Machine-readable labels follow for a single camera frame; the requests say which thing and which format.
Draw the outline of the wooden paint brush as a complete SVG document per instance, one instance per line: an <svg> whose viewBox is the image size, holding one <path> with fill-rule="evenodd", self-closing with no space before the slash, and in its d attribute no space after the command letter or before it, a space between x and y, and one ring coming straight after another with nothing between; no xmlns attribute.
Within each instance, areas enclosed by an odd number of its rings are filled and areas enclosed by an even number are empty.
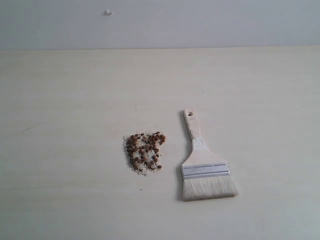
<svg viewBox="0 0 320 240"><path fill-rule="evenodd" d="M206 146L195 112L186 108L184 119L192 150L181 165L183 200L189 202L237 196L238 189L230 167L226 160L211 152Z"/></svg>

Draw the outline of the brown pellets and white crumbs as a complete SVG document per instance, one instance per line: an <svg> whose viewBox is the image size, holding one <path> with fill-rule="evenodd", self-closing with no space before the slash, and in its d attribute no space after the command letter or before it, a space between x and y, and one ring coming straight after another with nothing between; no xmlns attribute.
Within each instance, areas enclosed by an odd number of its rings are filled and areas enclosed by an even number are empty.
<svg viewBox="0 0 320 240"><path fill-rule="evenodd" d="M167 136L162 131L136 132L122 139L127 164L135 173L147 176L163 169L160 148L166 143Z"/></svg>

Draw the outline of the white wall hook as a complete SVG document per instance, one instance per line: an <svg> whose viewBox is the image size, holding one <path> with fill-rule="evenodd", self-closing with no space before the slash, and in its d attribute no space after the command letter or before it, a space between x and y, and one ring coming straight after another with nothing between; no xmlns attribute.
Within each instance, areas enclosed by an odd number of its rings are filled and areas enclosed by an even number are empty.
<svg viewBox="0 0 320 240"><path fill-rule="evenodd" d="M113 12L110 11L109 9L107 9L107 10L104 11L103 14L106 15L106 16L111 16L113 14Z"/></svg>

